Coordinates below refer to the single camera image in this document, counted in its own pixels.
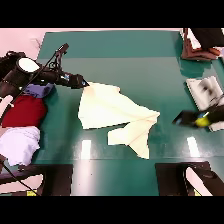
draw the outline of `table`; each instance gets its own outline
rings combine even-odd
[[[184,84],[187,78],[215,75],[224,85],[220,60],[180,59],[182,39],[174,31],[95,31],[46,33],[38,62],[46,62],[64,43],[70,46],[64,71],[119,86],[135,103],[161,113],[149,134],[150,159],[138,158],[127,146],[107,145],[108,131],[124,125],[83,130],[77,118],[82,90],[57,86],[46,98],[48,114],[33,163],[73,163],[72,195],[158,195],[157,162],[207,160],[224,180],[224,132],[172,125],[181,110],[197,110]],[[192,157],[189,137],[200,158]],[[91,140],[90,160],[81,159],[83,140]]]

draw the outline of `white circular joint cover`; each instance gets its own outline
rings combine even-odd
[[[20,68],[26,72],[35,72],[40,68],[39,65],[30,58],[21,58],[18,64]]]

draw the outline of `dark red garment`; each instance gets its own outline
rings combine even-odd
[[[5,114],[2,127],[38,127],[46,113],[47,108],[42,99],[28,95],[19,96],[14,107]]]

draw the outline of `purple cloth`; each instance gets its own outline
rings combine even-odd
[[[43,98],[50,93],[53,87],[54,84],[51,83],[48,83],[46,86],[29,84],[23,92],[26,95],[30,95],[35,98]]]

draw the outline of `black cloth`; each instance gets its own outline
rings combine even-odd
[[[190,28],[203,50],[212,47],[224,47],[224,35],[221,28]]]

